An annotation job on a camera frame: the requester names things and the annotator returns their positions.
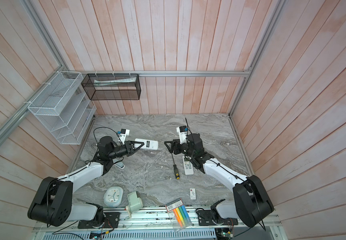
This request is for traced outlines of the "black yellow screwdriver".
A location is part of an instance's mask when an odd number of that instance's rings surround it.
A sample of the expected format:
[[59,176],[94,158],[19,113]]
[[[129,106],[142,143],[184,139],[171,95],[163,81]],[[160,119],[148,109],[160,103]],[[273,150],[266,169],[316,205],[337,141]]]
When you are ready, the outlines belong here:
[[178,170],[177,165],[176,165],[176,163],[175,163],[175,159],[174,159],[173,154],[171,154],[171,155],[172,155],[172,159],[173,159],[173,167],[174,167],[175,178],[176,178],[177,180],[179,180],[179,179],[180,179],[179,170]]

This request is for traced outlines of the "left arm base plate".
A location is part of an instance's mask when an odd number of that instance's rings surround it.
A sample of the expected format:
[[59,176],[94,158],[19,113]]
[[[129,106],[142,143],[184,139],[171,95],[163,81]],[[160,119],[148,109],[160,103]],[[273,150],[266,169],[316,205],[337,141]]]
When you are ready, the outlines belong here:
[[78,224],[78,229],[99,229],[109,228],[116,229],[119,225],[120,212],[102,212],[93,220],[81,220]]

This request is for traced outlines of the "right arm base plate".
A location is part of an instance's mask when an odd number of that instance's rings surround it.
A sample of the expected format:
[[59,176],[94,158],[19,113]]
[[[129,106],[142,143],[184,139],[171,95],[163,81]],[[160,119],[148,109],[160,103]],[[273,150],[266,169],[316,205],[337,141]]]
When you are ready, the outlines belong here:
[[198,216],[198,222],[200,226],[238,225],[238,219],[223,219],[214,210],[205,210],[203,208],[197,208],[196,214]]

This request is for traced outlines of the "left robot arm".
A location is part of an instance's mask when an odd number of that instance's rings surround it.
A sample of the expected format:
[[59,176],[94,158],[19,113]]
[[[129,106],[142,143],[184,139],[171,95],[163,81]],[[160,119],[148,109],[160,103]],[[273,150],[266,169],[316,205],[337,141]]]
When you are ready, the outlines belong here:
[[102,137],[94,158],[84,167],[58,178],[42,180],[29,207],[28,218],[54,227],[69,221],[85,221],[93,228],[101,228],[105,222],[103,207],[93,203],[73,204],[73,194],[88,182],[105,175],[115,159],[129,157],[142,146],[143,142],[136,141],[118,145],[112,137]]

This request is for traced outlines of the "red white remote control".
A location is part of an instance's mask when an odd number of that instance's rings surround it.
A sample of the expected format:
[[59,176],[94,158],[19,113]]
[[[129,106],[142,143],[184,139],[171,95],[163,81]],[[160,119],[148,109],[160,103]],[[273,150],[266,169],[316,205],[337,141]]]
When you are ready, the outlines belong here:
[[144,145],[141,147],[141,149],[143,149],[143,150],[153,150],[153,151],[156,151],[159,148],[158,141],[146,140],[146,139],[135,139],[135,142],[144,143]]

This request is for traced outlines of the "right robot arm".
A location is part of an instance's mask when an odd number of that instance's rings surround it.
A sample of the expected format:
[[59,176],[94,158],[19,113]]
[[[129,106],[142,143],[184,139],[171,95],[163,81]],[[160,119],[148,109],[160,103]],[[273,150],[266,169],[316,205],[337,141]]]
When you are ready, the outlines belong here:
[[233,171],[207,153],[200,134],[184,135],[164,144],[171,154],[188,157],[197,170],[215,178],[233,193],[232,201],[220,200],[212,205],[215,218],[240,219],[252,228],[275,210],[262,181],[255,175],[247,177]]

